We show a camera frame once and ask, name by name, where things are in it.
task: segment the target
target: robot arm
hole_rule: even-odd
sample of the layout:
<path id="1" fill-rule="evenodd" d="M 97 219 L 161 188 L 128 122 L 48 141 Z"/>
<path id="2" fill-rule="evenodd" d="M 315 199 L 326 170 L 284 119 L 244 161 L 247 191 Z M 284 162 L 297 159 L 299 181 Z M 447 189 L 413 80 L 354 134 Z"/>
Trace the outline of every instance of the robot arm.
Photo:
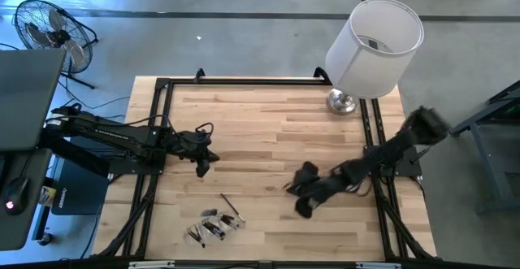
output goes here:
<path id="1" fill-rule="evenodd" d="M 310 218 L 312 210 L 350 185 L 359 184 L 381 167 L 392 167 L 403 153 L 415 145 L 435 145 L 446 138 L 449 126 L 433 109 L 419 107 L 402 124 L 401 130 L 388 142 L 365 154 L 350 159 L 330 170 L 328 177 L 319 177 L 318 168 L 305 162 L 288 184 L 287 192 L 298 196 L 296 211 Z"/>
<path id="2" fill-rule="evenodd" d="M 80 104 L 62 106 L 51 112 L 54 118 L 47 120 L 40 146 L 51 148 L 57 155 L 101 176 L 120 173 L 121 168 L 139 171 L 139 167 L 157 166 L 162 170 L 165 154 L 172 154 L 197 162 L 197 176 L 203 177 L 210 169 L 210 163 L 219 160 L 207 148 L 211 144 L 211 134 L 201 128 L 195 132 L 175 132 L 171 127 L 133 127 L 81 111 Z M 76 136 L 123 151 L 122 158 L 100 158 L 63 139 Z"/>

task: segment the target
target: gray floor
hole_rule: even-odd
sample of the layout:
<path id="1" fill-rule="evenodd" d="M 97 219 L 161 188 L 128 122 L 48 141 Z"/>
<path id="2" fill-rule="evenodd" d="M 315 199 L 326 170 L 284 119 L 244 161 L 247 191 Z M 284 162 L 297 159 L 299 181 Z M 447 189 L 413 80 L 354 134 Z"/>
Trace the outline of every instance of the gray floor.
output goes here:
<path id="1" fill-rule="evenodd" d="M 13 7 L 23 0 L 0 0 Z M 349 13 L 358 0 L 47 0 L 66 8 L 125 11 Z M 421 15 L 519 15 L 520 0 L 399 0 Z M 206 74 L 309 76 L 323 65 L 341 20 L 195 20 L 84 18 L 97 31 L 93 62 L 79 77 L 91 91 L 70 83 L 90 106 L 127 96 L 137 75 Z M 406 112 L 434 106 L 451 123 L 473 114 L 494 93 L 518 79 L 520 24 L 427 23 L 426 39 L 400 82 Z M 23 47 L 0 20 L 0 42 Z M 53 106 L 68 100 L 58 89 Z M 127 102 L 95 110 L 124 114 Z M 487 135 L 496 142 L 493 132 Z M 497 162 L 509 162 L 493 150 Z M 447 260 L 520 266 L 520 217 L 478 217 L 489 188 L 468 134 L 449 138 L 422 160 L 427 208 L 439 256 Z M 1 252 L 0 263 L 79 258 L 93 227 L 92 216 L 51 216 L 58 242 L 31 241 L 19 252 Z"/>

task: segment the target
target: silver lamp base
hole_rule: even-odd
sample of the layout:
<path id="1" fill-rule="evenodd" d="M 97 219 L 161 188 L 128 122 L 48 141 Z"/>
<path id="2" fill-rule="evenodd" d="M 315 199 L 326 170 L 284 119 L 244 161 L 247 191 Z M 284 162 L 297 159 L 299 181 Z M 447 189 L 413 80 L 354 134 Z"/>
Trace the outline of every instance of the silver lamp base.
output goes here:
<path id="1" fill-rule="evenodd" d="M 338 89 L 333 89 L 327 97 L 327 107 L 336 115 L 348 115 L 356 110 L 354 99 Z"/>

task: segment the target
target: lamp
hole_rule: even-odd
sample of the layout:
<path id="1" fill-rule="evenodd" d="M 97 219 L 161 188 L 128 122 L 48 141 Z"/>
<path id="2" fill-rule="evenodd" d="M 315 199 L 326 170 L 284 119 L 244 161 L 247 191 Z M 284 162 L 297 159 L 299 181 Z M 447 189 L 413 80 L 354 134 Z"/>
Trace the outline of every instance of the lamp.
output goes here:
<path id="1" fill-rule="evenodd" d="M 355 110 L 356 98 L 379 98 L 397 85 L 423 43 L 421 20 L 394 0 L 358 4 L 327 52 L 325 70 L 334 85 L 327 106 L 338 115 Z"/>

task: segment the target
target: wooden table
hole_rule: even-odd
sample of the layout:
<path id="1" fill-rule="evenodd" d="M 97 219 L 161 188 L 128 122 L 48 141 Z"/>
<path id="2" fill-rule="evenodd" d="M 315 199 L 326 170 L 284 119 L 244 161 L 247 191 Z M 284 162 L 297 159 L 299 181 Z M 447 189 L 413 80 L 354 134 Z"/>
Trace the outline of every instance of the wooden table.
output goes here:
<path id="1" fill-rule="evenodd" d="M 149 115 L 156 78 L 136 78 L 128 122 Z M 349 116 L 333 115 L 325 105 L 330 89 L 176 85 L 172 123 L 177 130 L 192 131 L 212 122 L 210 149 L 221 160 L 212 163 L 206 176 L 199 179 L 194 163 L 168 156 L 164 174 L 159 177 L 146 258 L 383 260 L 373 193 L 366 197 L 338 193 L 315 210 L 312 219 L 303 219 L 294 211 L 296 198 L 282 188 L 305 160 L 325 174 L 338 163 L 362 154 L 366 143 L 359 108 Z M 381 98 L 379 104 L 390 138 L 404 119 L 398 89 Z M 105 249 L 127 220 L 135 181 L 135 176 L 122 176 L 108 189 L 94 253 Z M 396 190 L 403 221 L 424 248 L 435 254 L 420 189 L 412 180 L 399 178 Z M 229 195 L 246 219 L 245 229 L 205 249 L 184 243 L 184 230 L 201 219 L 203 210 L 229 210 L 220 193 Z M 392 225 L 389 227 L 397 252 L 395 232 Z"/>

